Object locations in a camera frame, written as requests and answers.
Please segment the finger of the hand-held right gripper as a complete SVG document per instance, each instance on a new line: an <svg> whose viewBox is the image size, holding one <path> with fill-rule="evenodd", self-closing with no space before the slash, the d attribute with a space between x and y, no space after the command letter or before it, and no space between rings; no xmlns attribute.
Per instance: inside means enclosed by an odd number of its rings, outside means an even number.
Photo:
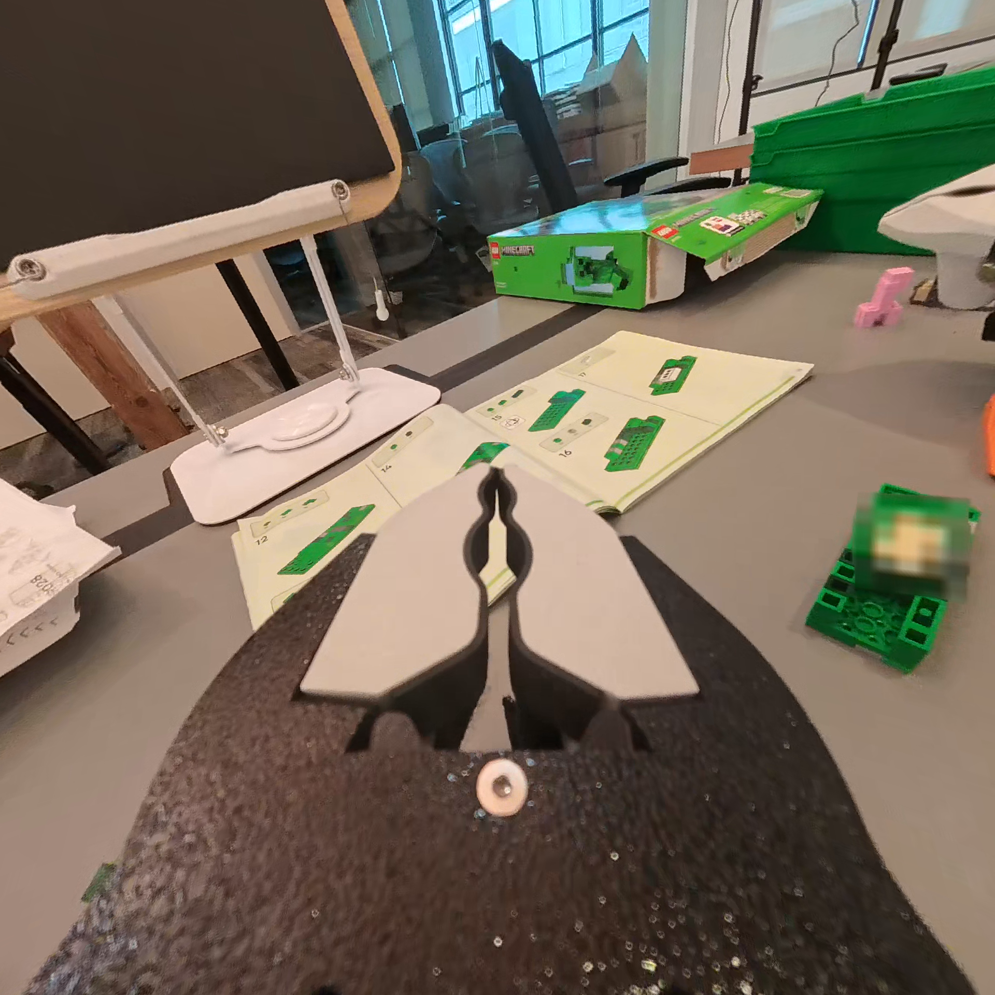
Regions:
<svg viewBox="0 0 995 995"><path fill-rule="evenodd" d="M993 305L994 168L983 167L886 212L878 232L936 257L936 295L952 309Z"/></svg>

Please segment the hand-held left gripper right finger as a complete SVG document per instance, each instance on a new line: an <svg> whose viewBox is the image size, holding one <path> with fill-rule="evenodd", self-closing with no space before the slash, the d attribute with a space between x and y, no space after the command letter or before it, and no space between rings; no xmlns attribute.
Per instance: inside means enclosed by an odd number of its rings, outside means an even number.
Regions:
<svg viewBox="0 0 995 995"><path fill-rule="evenodd" d="M700 685L630 556L601 516L518 466L502 469L511 745L561 748L607 727L630 748L635 709Z"/></svg>

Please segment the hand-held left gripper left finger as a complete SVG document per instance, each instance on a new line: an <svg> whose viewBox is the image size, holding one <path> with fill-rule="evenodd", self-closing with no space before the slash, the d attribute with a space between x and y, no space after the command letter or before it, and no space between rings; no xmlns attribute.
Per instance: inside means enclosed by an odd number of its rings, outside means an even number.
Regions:
<svg viewBox="0 0 995 995"><path fill-rule="evenodd" d="M499 476L473 466L418 496L376 533L300 684L307 699L400 713L457 750L488 678L480 572Z"/></svg>

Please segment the pink brick figure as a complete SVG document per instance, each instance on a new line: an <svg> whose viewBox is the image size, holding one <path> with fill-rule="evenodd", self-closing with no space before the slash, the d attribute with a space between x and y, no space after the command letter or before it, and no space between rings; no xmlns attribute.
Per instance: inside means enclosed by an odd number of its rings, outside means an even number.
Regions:
<svg viewBox="0 0 995 995"><path fill-rule="evenodd" d="M886 269L878 278L870 300L857 307L854 326L857 329L873 329L897 324L913 280L914 270L911 267Z"/></svg>

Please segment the green plastic storage crate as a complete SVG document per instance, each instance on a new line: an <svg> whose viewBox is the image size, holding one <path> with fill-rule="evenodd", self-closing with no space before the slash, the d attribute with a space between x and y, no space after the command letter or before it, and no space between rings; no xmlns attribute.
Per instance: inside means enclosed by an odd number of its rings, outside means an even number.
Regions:
<svg viewBox="0 0 995 995"><path fill-rule="evenodd" d="M994 68L854 94L753 125L750 180L822 189L795 250L927 255L880 234L890 209L994 162Z"/></svg>

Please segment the black tripod stand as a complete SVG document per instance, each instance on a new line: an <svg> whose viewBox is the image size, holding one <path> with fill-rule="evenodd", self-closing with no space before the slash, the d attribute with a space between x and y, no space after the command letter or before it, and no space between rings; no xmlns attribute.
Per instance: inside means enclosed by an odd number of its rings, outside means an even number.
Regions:
<svg viewBox="0 0 995 995"><path fill-rule="evenodd" d="M757 74L757 48L763 14L763 1L754 0L750 6L747 48L745 54L744 74L740 100L740 118L738 119L738 136L743 136L749 130L749 115L753 93L761 79Z"/></svg>
<svg viewBox="0 0 995 995"><path fill-rule="evenodd" d="M877 63L869 89L870 92L877 92L880 90L884 82L891 51L899 39L900 19L902 15L903 3L904 1L902 0L895 0L891 3L887 27L877 46Z"/></svg>

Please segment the white folding stand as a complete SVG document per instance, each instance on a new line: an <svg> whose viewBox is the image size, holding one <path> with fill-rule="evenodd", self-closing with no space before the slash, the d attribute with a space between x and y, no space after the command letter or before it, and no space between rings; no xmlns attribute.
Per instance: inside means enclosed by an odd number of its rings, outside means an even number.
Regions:
<svg viewBox="0 0 995 995"><path fill-rule="evenodd" d="M164 267L228 255L236 242L301 230L305 259L342 355L339 379L283 402L232 429L209 424L188 401L150 336L135 332L155 357L170 387L206 437L170 466L181 497L202 525L233 521L271 502L436 405L441 392L386 369L360 370L347 341L328 279L317 255L315 231L324 219L348 221L351 191L332 179L281 192L255 204L136 233L84 239L16 255L7 281L23 300L116 288Z"/></svg>

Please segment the building instruction booklet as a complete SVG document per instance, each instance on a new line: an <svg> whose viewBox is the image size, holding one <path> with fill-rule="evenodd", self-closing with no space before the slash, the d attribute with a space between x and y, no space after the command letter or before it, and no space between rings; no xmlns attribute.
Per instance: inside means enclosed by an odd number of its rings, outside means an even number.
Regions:
<svg viewBox="0 0 995 995"><path fill-rule="evenodd" d="M598 515L623 514L811 370L621 330L466 412L439 404L340 476L239 521L252 629L357 536L474 466L520 466Z"/></svg>

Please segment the green brick base assembly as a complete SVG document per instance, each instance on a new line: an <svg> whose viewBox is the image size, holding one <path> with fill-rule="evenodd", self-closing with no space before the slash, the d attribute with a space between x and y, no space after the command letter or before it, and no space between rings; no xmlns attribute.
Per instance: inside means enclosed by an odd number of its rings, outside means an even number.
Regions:
<svg viewBox="0 0 995 995"><path fill-rule="evenodd" d="M967 594L980 517L964 499L891 484L863 496L806 625L911 673Z"/></svg>

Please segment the green toy set box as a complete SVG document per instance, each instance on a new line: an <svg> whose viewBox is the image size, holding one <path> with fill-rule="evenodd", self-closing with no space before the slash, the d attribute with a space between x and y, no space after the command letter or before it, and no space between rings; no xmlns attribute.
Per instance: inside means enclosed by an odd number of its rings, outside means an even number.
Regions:
<svg viewBox="0 0 995 995"><path fill-rule="evenodd" d="M592 201L488 240L499 294L630 310L679 299L804 230L821 189L765 182Z"/></svg>

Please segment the white printed paper bag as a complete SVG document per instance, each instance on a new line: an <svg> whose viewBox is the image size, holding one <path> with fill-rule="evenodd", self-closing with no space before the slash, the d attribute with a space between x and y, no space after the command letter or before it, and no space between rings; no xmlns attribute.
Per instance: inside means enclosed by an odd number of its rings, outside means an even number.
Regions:
<svg viewBox="0 0 995 995"><path fill-rule="evenodd" d="M1 482L2 676L76 627L81 581L120 555L81 529L75 511Z"/></svg>

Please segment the cardboard box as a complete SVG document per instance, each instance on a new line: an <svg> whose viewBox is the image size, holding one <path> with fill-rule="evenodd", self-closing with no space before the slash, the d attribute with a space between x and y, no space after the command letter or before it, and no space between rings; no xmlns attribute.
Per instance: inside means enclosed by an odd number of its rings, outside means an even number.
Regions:
<svg viewBox="0 0 995 995"><path fill-rule="evenodd" d="M648 62L635 34L625 41L614 62L591 62L578 83L543 100L564 159L599 177L646 157Z"/></svg>

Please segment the wooden table leg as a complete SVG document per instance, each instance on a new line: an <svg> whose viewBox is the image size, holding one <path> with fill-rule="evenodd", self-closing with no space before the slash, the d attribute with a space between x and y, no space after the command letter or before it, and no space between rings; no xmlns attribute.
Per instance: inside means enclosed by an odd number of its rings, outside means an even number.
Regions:
<svg viewBox="0 0 995 995"><path fill-rule="evenodd" d="M50 310L38 320L143 450L155 450L187 436L189 431L181 417L95 304Z"/></svg>

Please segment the grey mesh office chair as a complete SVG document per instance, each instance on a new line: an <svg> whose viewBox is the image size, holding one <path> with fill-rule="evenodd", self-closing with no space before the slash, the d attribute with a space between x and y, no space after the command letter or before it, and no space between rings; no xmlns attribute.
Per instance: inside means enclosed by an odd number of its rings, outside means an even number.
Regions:
<svg viewBox="0 0 995 995"><path fill-rule="evenodd" d="M445 212L482 236L534 221L538 180L514 124L475 136L452 134L422 146Z"/></svg>

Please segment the black board with wooden rim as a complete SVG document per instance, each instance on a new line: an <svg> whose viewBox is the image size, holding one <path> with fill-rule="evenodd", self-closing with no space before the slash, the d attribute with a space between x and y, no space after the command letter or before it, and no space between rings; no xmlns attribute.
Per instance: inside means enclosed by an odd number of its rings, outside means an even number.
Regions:
<svg viewBox="0 0 995 995"><path fill-rule="evenodd" d="M344 2L2 2L2 325L380 214Z"/></svg>

